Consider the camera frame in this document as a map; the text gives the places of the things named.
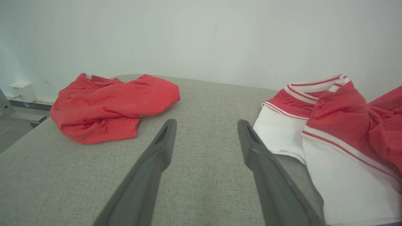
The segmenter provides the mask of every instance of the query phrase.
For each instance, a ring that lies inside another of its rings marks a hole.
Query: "floor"
[[[40,111],[34,109],[27,109],[22,107],[14,107],[17,112],[45,115],[50,117],[48,111]],[[22,120],[13,120],[0,117],[0,154],[29,133],[32,130],[32,126]]]

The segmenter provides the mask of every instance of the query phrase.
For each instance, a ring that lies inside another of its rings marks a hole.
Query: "sleeve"
[[[136,137],[139,117],[161,113],[179,100],[177,85],[143,75],[96,90],[67,87],[60,91],[50,115],[70,139],[94,144]]]
[[[395,166],[383,158],[386,153],[370,146],[370,131],[383,123],[370,111],[352,82],[336,92],[324,93],[306,125],[303,132],[310,137],[332,145],[356,162],[397,178]]]

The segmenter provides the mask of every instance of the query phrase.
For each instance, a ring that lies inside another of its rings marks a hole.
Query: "wall socket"
[[[31,103],[34,100],[38,99],[38,96],[36,95],[32,84],[28,81],[18,81],[8,86],[11,88],[12,94],[15,97],[21,95],[20,99],[22,102]]]

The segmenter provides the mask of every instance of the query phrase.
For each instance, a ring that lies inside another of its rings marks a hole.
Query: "gray fabric surface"
[[[139,75],[118,76],[124,82]],[[170,166],[162,174],[153,225],[264,224],[237,121],[254,124],[276,91],[160,76],[179,85],[181,100],[144,117],[138,138],[83,145],[48,119],[0,154],[0,225],[93,223],[163,123],[177,120]],[[279,158],[313,205],[322,200],[297,160]]]

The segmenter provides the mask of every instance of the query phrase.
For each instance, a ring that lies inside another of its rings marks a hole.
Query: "white wall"
[[[349,72],[371,100],[402,84],[400,0],[0,0],[0,88],[42,100],[81,72],[281,89]]]

